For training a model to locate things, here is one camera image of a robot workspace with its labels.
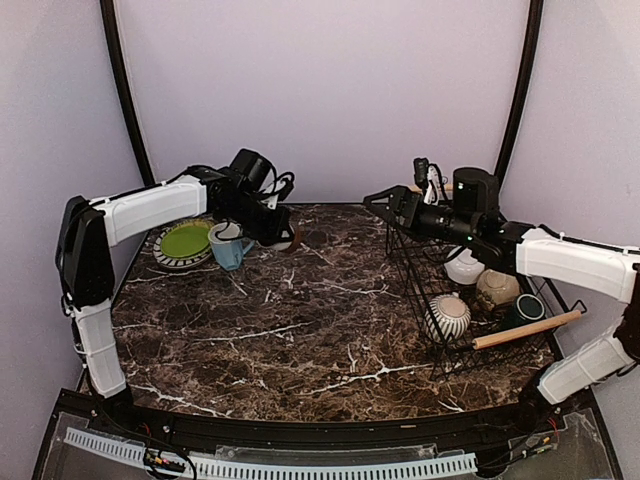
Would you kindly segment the brown ceramic cup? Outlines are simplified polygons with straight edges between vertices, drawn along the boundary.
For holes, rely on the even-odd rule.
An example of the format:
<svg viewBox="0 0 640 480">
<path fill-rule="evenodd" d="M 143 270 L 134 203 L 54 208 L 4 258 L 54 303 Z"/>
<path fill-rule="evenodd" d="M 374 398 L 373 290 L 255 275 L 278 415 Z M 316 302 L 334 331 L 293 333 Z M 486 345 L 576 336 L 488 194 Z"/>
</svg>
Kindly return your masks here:
<svg viewBox="0 0 640 480">
<path fill-rule="evenodd" d="M 283 230 L 282 237 L 276 243 L 269 246 L 269 249 L 282 253 L 291 253 L 299 247 L 302 242 L 302 238 L 303 231 L 299 227 L 296 227 L 293 230 Z"/>
</svg>

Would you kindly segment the light blue mug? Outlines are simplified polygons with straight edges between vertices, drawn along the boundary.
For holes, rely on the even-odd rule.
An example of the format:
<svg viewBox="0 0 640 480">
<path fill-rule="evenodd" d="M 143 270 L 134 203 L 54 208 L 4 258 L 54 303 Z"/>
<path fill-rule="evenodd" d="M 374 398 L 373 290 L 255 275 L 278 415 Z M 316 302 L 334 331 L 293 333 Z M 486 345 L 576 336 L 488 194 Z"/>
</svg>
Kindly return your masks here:
<svg viewBox="0 0 640 480">
<path fill-rule="evenodd" d="M 209 230 L 208 240 L 216 262 L 227 272 L 239 269 L 255 245 L 253 240 L 244 236 L 242 228 L 233 222 L 213 226 Z"/>
</svg>

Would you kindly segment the lime green plastic plate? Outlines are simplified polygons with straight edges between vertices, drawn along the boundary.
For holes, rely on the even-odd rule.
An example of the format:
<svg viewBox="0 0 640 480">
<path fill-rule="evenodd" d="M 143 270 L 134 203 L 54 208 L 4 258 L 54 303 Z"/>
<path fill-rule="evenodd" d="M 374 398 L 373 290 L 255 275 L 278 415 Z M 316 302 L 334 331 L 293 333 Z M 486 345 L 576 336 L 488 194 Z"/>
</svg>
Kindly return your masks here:
<svg viewBox="0 0 640 480">
<path fill-rule="evenodd" d="M 170 258 L 185 259 L 208 248 L 209 228 L 196 224 L 184 224 L 170 229 L 160 242 L 161 252 Z"/>
</svg>

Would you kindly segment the dark green cup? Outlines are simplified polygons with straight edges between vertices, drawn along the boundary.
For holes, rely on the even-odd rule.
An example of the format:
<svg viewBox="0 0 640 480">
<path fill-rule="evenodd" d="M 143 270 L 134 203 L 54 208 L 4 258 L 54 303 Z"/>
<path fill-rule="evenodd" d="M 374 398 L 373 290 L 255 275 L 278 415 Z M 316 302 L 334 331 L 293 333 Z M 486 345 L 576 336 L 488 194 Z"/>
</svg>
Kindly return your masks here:
<svg viewBox="0 0 640 480">
<path fill-rule="evenodd" d="M 500 323 L 502 330 L 525 326 L 545 318 L 545 307 L 542 301 L 532 294 L 519 295 Z"/>
</svg>

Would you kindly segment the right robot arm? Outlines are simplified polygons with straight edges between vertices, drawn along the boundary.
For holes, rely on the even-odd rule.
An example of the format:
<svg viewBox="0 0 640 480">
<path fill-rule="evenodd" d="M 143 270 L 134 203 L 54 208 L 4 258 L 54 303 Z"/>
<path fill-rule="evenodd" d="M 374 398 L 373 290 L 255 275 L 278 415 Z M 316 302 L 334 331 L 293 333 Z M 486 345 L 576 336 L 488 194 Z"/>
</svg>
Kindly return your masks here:
<svg viewBox="0 0 640 480">
<path fill-rule="evenodd" d="M 537 375 L 510 413 L 521 434 L 534 432 L 549 405 L 639 360 L 639 251 L 573 239 L 544 226 L 505 221 L 493 186 L 458 181 L 450 203 L 424 202 L 395 186 L 364 198 L 365 207 L 415 241 L 440 239 L 469 249 L 486 267 L 509 275 L 537 276 L 598 291 L 625 304 L 619 325 Z"/>
</svg>

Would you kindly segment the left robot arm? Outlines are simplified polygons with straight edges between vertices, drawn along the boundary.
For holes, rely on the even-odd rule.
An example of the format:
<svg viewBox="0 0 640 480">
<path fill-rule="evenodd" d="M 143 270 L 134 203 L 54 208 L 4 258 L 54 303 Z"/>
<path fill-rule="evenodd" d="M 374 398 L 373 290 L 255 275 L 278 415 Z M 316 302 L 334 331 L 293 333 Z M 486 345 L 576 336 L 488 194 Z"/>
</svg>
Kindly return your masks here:
<svg viewBox="0 0 640 480">
<path fill-rule="evenodd" d="M 239 225 L 241 233 L 262 247 L 289 252 L 299 242 L 281 192 L 262 191 L 267 172 L 232 166 L 190 166 L 165 182 L 113 197 L 71 198 L 65 207 L 55 264 L 64 313 L 74 324 L 79 355 L 96 395 L 107 399 L 101 417 L 120 436 L 141 427 L 140 412 L 124 399 L 125 391 L 111 318 L 115 274 L 111 249 L 150 229 L 200 215 Z"/>
</svg>

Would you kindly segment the white ceramic bowl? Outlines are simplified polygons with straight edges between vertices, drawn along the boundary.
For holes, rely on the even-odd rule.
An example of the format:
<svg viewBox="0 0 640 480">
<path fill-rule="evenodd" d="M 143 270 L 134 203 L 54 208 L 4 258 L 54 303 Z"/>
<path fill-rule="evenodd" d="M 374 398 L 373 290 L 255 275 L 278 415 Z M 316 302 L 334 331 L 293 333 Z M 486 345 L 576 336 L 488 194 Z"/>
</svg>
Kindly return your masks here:
<svg viewBox="0 0 640 480">
<path fill-rule="evenodd" d="M 473 257 L 470 249 L 454 248 L 444 267 L 448 278 L 460 285 L 473 285 L 485 270 L 485 265 Z"/>
</svg>

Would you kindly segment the striped ceramic bowl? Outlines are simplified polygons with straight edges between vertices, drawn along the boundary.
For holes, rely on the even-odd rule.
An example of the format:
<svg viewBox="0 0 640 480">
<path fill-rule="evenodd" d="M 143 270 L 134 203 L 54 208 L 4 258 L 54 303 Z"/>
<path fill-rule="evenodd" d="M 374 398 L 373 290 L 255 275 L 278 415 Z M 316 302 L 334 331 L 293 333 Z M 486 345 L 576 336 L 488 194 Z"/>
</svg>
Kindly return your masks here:
<svg viewBox="0 0 640 480">
<path fill-rule="evenodd" d="M 463 336 L 470 325 L 471 311 L 457 294 L 442 294 L 429 301 L 425 320 L 433 341 L 444 344 Z"/>
</svg>

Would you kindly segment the beige ceramic bowl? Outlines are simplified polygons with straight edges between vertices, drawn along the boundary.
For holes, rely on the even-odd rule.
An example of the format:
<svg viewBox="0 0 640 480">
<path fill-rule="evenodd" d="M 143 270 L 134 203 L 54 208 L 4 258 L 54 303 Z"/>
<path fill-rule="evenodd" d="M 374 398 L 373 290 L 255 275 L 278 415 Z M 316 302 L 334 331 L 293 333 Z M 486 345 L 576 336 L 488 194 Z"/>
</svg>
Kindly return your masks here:
<svg viewBox="0 0 640 480">
<path fill-rule="evenodd" d="M 478 303 L 487 311 L 512 303 L 521 294 L 518 280 L 511 275 L 487 269 L 476 283 Z"/>
</svg>

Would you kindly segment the right black frame post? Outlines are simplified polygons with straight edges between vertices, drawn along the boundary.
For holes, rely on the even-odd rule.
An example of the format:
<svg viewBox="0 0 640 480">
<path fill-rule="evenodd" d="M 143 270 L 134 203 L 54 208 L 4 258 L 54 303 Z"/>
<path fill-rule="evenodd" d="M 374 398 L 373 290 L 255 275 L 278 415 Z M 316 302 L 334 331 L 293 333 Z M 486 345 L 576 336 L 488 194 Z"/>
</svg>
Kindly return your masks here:
<svg viewBox="0 0 640 480">
<path fill-rule="evenodd" d="M 529 1 L 523 47 L 513 98 L 494 168 L 494 175 L 498 178 L 500 186 L 504 185 L 524 114 L 542 25 L 543 9 L 543 0 Z"/>
</svg>

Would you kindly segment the black frame post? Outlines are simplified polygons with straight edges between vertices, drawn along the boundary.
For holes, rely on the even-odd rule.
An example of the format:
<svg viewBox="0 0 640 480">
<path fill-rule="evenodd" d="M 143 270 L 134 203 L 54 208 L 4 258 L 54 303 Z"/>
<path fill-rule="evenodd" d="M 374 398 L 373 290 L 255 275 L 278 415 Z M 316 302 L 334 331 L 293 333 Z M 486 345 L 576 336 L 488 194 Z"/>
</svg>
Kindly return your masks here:
<svg viewBox="0 0 640 480">
<path fill-rule="evenodd" d="M 129 85 L 118 28 L 116 3 L 113 0 L 100 0 L 99 5 L 112 75 L 125 127 L 143 185 L 150 186 L 155 182 L 155 177 L 145 148 Z"/>
<path fill-rule="evenodd" d="M 529 1 L 523 47 L 513 98 L 494 168 L 494 175 L 498 178 L 500 186 L 504 185 L 524 114 L 542 25 L 543 9 L 543 0 Z"/>
</svg>

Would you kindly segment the left black frame post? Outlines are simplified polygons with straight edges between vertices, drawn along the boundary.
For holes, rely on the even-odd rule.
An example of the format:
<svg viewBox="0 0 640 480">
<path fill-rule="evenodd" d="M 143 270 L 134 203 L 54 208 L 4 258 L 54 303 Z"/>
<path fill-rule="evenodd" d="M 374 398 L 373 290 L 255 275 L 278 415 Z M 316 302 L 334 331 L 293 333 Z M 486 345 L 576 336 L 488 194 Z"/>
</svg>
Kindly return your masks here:
<svg viewBox="0 0 640 480">
<path fill-rule="evenodd" d="M 129 85 L 118 28 L 116 3 L 113 0 L 100 0 L 99 5 L 112 75 L 125 127 L 143 185 L 150 186 L 155 182 L 155 177 L 145 148 Z"/>
</svg>

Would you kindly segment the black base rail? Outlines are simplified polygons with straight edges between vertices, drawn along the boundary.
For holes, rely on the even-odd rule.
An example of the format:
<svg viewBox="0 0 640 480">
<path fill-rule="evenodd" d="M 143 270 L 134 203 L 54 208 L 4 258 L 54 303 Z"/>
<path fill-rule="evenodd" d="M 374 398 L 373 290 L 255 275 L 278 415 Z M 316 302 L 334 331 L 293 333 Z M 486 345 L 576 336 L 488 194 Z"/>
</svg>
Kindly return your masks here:
<svg viewBox="0 0 640 480">
<path fill-rule="evenodd" d="M 516 405 L 475 412 L 405 420 L 368 422 L 267 422 L 222 419 L 121 404 L 110 410 L 122 428 L 142 432 L 146 424 L 155 440 L 179 448 L 213 451 L 216 447 L 383 448 L 434 443 L 439 447 L 500 448 L 527 432 L 512 421 Z"/>
</svg>

